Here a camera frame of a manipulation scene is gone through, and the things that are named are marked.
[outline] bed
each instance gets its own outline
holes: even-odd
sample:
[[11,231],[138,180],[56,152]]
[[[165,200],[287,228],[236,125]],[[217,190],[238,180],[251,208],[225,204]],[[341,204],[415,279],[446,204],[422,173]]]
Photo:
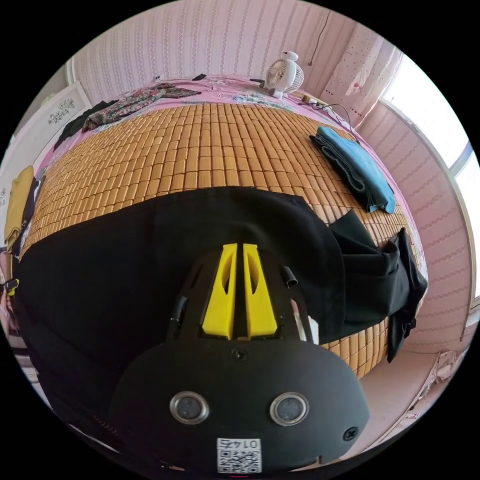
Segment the bed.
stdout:
[[[309,139],[320,125],[353,138],[348,123],[333,111],[315,111],[294,97],[271,98],[245,78],[178,84],[201,94],[162,99],[120,122],[79,132],[47,154],[39,167],[46,169],[46,180],[20,259],[54,232],[155,196],[241,185],[300,195],[327,224],[354,209],[377,245],[405,227],[427,278],[405,199],[371,148],[355,134],[394,190],[393,214],[365,213]],[[386,356],[388,326],[386,318],[324,346],[361,378]]]

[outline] bamboo mat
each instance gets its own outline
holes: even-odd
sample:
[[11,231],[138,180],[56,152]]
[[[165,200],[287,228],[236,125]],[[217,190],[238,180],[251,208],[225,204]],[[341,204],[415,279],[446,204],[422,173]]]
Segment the bamboo mat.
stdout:
[[[205,103],[111,126],[49,168],[21,254],[58,230],[155,196],[225,185],[300,195],[327,224],[354,209],[379,246],[402,227],[412,239],[398,204],[393,214],[362,210],[309,139],[319,125],[284,110]],[[324,346],[361,378],[386,356],[387,333],[385,319]]]

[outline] screw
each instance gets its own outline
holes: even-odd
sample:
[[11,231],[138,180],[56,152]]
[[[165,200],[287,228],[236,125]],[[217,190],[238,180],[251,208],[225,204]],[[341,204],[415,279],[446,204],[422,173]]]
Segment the screw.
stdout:
[[359,434],[359,429],[356,426],[352,426],[349,428],[344,434],[343,434],[343,439],[346,442],[350,442],[353,440],[357,435]]
[[247,359],[247,351],[243,348],[235,348],[231,351],[231,357],[237,362],[243,362]]

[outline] qr code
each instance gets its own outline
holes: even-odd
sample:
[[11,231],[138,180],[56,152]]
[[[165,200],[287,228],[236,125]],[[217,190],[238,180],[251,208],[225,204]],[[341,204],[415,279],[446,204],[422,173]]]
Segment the qr code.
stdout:
[[219,473],[257,474],[261,471],[261,450],[218,450]]

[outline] window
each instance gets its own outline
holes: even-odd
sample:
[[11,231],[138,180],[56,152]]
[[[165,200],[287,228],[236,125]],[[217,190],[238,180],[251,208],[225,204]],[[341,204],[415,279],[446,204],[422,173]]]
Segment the window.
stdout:
[[465,203],[475,252],[475,297],[480,305],[480,167],[469,138],[447,99],[409,57],[382,96],[425,136],[438,151]]
[[469,142],[467,134],[447,99],[406,55],[383,98],[418,127],[447,167],[456,162]]
[[480,166],[475,152],[472,152],[455,181],[465,202],[473,231],[476,256],[475,297],[480,297]]

